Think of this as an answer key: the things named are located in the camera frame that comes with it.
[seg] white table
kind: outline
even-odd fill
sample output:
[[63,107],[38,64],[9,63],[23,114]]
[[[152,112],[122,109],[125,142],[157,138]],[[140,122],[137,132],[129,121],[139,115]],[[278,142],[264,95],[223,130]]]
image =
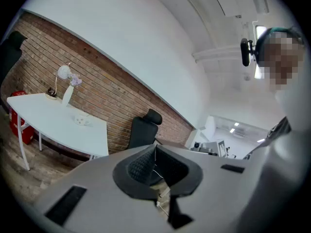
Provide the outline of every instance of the white table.
[[[97,117],[89,115],[90,124],[80,126],[74,123],[74,116],[81,112],[71,106],[62,106],[62,100],[51,100],[44,93],[9,97],[9,105],[17,113],[17,129],[20,151],[26,168],[29,165],[25,156],[22,130],[31,125],[39,131],[39,145],[41,134],[68,148],[93,156],[107,156],[107,123]],[[21,126],[20,118],[25,120]]]

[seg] brick wall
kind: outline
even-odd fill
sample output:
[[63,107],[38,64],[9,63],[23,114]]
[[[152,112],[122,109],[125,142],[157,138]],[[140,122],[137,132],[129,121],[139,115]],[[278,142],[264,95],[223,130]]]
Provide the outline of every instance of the brick wall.
[[[192,126],[139,81],[90,45],[58,26],[24,13],[13,30],[28,37],[21,46],[22,57],[5,78],[1,98],[16,90],[44,93],[54,87],[58,68],[71,61],[71,71],[80,74],[70,104],[107,121],[109,153],[124,150],[129,142],[132,119],[149,108],[159,112],[163,122],[158,138],[185,143]],[[57,80],[57,94],[63,97],[69,82]]]

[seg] white vase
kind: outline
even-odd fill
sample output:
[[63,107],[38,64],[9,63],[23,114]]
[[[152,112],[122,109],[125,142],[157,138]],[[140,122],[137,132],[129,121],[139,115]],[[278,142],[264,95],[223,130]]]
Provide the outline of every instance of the white vase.
[[64,97],[63,97],[62,105],[64,107],[66,107],[67,104],[69,103],[69,100],[70,100],[70,98],[72,96],[72,93],[73,93],[73,86],[70,85],[70,86],[68,86],[68,88],[67,88],[67,90],[66,90],[66,92],[64,94]]

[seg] table lamp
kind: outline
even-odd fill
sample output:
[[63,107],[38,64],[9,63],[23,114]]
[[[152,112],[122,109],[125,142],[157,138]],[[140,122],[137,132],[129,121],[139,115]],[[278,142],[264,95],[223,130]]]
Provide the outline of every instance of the table lamp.
[[69,75],[71,74],[71,70],[70,70],[70,64],[71,62],[68,62],[66,63],[65,65],[62,65],[58,71],[57,71],[57,74],[56,74],[56,79],[55,79],[55,89],[50,87],[45,96],[49,99],[52,99],[52,100],[56,100],[56,96],[57,96],[57,77],[65,80],[69,77]]

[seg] wooden floor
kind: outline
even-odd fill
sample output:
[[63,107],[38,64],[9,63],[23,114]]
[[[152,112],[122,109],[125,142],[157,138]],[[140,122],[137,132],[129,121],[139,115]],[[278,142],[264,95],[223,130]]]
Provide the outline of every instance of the wooden floor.
[[[29,203],[33,203],[36,197],[50,184],[83,163],[59,154],[45,145],[42,145],[42,151],[40,151],[39,143],[32,140],[29,145],[24,144],[26,158],[30,167],[30,171],[27,171],[20,152],[18,137],[12,133],[9,126],[9,116],[6,115],[1,106],[0,138],[3,139],[3,146],[0,143],[1,174],[14,195]],[[162,182],[152,188],[162,193],[166,187],[166,183]],[[160,206],[167,213],[169,199],[169,193],[163,198],[159,197]],[[167,218],[167,215],[160,207],[158,207],[158,210],[164,218]]]

